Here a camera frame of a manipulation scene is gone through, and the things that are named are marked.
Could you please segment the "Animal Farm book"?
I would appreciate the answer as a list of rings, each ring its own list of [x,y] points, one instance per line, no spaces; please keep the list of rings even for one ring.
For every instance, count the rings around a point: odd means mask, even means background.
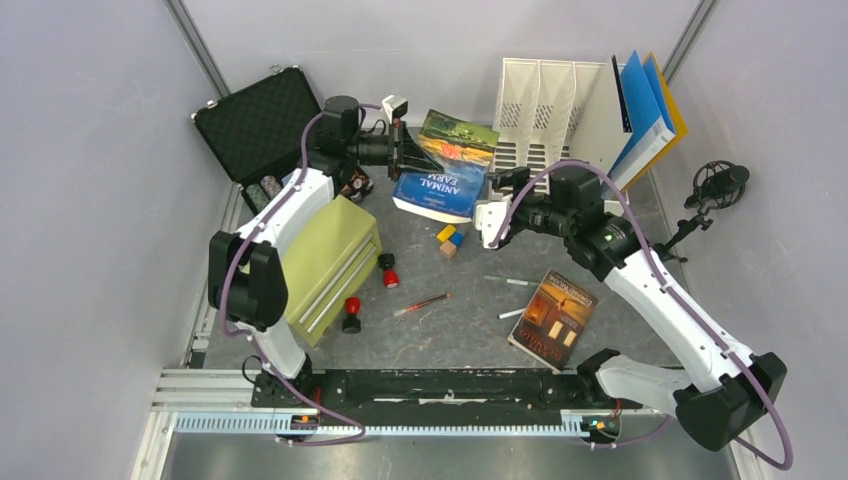
[[[442,170],[402,174],[392,193],[395,206],[442,223],[471,222],[499,138],[489,126],[429,110],[415,142]]]

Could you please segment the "white paper box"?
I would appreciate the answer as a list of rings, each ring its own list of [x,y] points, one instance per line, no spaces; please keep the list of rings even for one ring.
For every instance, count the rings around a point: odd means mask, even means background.
[[[632,136],[632,126],[615,55],[596,75],[570,141],[570,154],[608,176]]]

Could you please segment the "green drawer cabinet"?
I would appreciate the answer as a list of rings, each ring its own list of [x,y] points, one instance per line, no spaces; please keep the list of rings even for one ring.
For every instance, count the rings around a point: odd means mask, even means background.
[[[310,220],[282,260],[289,293],[284,314],[306,344],[320,342],[383,252],[375,217],[344,197]]]

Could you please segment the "blue plastic folder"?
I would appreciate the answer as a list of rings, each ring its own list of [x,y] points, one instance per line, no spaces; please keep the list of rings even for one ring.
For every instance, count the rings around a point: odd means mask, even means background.
[[[649,53],[633,51],[620,74],[632,135],[610,170],[616,187],[626,190],[646,173],[677,138],[668,85]]]

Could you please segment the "brown small book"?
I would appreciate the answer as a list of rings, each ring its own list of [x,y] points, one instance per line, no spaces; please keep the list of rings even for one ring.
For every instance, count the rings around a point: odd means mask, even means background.
[[[562,371],[597,303],[595,296],[550,269],[507,340],[548,368]]]

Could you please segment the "orange plastic folder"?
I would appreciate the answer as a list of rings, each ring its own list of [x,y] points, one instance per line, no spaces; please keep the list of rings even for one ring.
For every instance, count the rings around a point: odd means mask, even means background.
[[[662,91],[665,108],[663,110],[666,124],[674,132],[675,136],[670,142],[664,146],[654,158],[642,166],[641,170],[625,185],[625,188],[633,186],[641,177],[646,175],[650,169],[663,157],[665,157],[689,132],[689,128],[678,108],[678,105],[672,95],[668,83],[662,73],[659,63],[653,52],[650,52],[643,61],[643,66],[647,68],[646,74],[649,80],[656,78],[656,84]]]

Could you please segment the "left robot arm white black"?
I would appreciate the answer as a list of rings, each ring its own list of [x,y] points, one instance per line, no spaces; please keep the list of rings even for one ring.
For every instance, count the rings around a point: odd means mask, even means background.
[[[408,100],[389,95],[376,110],[386,131],[372,135],[361,123],[370,105],[338,95],[307,121],[291,179],[253,219],[235,232],[216,232],[209,243],[208,302],[227,337],[245,337],[265,371],[278,380],[275,392],[290,407],[314,394],[311,361],[284,315],[289,293],[282,256],[312,218],[342,189],[342,178],[361,165],[384,166],[396,181],[404,173],[441,173],[426,154],[410,157],[404,116]]]

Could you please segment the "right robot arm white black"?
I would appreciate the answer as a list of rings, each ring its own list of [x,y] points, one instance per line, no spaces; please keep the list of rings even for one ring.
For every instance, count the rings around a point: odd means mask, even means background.
[[[740,442],[761,418],[776,417],[784,361],[755,353],[713,320],[662,265],[630,210],[605,209],[611,180],[579,160],[557,162],[540,177],[549,183],[545,194],[535,192],[539,177],[526,167],[489,175],[504,196],[476,208],[484,247],[500,249],[523,231],[559,238],[572,260],[627,301],[681,364],[661,368],[605,349],[579,369],[580,400],[591,408],[614,398],[652,408],[710,451]]]

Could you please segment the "white file organizer rack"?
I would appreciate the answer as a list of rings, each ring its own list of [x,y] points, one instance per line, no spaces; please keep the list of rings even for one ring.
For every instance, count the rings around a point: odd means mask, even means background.
[[[606,62],[505,58],[494,116],[500,138],[490,170],[526,166],[536,175],[572,158],[570,141]]]

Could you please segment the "blue cylinder block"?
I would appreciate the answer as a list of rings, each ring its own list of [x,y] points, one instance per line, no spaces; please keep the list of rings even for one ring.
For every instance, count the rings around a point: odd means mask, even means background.
[[[456,231],[448,238],[448,242],[450,242],[455,247],[460,247],[464,242],[464,238],[465,236],[463,233]]]

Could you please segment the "yellow eraser block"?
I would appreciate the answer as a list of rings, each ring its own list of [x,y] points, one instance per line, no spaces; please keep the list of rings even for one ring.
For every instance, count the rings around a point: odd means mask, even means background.
[[[436,235],[436,238],[440,243],[444,243],[448,241],[456,231],[457,229],[454,225],[448,224]]]

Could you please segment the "wooden cube block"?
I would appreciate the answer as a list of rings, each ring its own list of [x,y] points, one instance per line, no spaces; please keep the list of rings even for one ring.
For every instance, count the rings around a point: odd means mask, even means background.
[[[453,258],[457,251],[458,246],[451,242],[450,240],[446,240],[443,242],[439,248],[439,251],[448,259]]]

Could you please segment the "red black stamp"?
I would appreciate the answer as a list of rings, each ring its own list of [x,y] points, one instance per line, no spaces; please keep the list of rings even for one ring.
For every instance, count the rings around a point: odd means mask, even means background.
[[[357,334],[361,332],[361,320],[359,312],[361,301],[357,297],[349,297],[344,302],[345,317],[342,321],[342,331],[346,334]]]
[[[382,283],[388,288],[396,288],[399,283],[399,277],[394,270],[396,260],[392,253],[382,253],[377,257],[378,267],[382,271]]]

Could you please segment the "red pen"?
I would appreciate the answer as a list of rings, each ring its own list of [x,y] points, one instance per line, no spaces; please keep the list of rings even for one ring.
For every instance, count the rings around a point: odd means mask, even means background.
[[[429,306],[429,305],[431,305],[431,304],[433,304],[433,303],[437,303],[437,302],[440,302],[440,301],[444,301],[444,300],[450,299],[452,296],[453,296],[453,295],[452,295],[451,293],[444,293],[444,294],[436,295],[436,296],[434,296],[434,297],[432,297],[432,298],[429,298],[429,299],[426,299],[426,300],[422,300],[422,301],[417,302],[417,303],[415,303],[415,304],[413,304],[413,305],[410,305],[410,306],[408,306],[408,307],[404,307],[404,308],[401,308],[401,309],[395,310],[395,311],[393,312],[393,316],[394,316],[394,317],[399,317],[399,316],[405,315],[405,314],[407,314],[407,313],[411,313],[411,312],[413,312],[413,311],[416,311],[416,310],[422,309],[422,308],[424,308],[424,307],[426,307],[426,306]]]

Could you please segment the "blue capped white marker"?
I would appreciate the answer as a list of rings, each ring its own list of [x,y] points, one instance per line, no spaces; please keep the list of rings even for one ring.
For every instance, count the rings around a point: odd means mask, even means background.
[[[523,315],[524,312],[525,312],[525,308],[512,310],[512,311],[509,311],[509,312],[504,312],[504,313],[498,314],[497,319],[504,320],[504,319],[509,319],[509,318],[513,318],[513,317],[519,317],[519,316]]]

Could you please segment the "black poker chip case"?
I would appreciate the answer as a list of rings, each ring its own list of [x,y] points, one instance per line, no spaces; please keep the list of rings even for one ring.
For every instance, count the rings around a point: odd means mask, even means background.
[[[374,181],[344,151],[358,140],[367,107],[348,96],[320,107],[305,73],[287,67],[209,103],[192,123],[258,214],[301,166],[302,148],[338,194],[355,203],[369,196]]]

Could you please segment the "black microphone on tripod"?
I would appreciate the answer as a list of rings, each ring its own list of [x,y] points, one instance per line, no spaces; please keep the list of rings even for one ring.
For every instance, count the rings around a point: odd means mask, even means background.
[[[738,203],[743,197],[750,171],[747,167],[726,160],[717,160],[703,165],[695,174],[693,191],[686,198],[684,208],[696,213],[689,219],[677,222],[677,231],[665,243],[656,243],[653,248],[661,261],[688,259],[676,255],[672,249],[697,229],[706,231],[714,223],[708,217],[713,210],[722,210]]]

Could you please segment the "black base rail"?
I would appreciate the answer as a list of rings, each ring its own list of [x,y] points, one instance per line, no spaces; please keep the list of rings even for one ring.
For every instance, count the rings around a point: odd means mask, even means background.
[[[548,369],[326,369],[298,391],[324,407],[324,426],[551,426],[562,410],[634,408],[573,371]]]

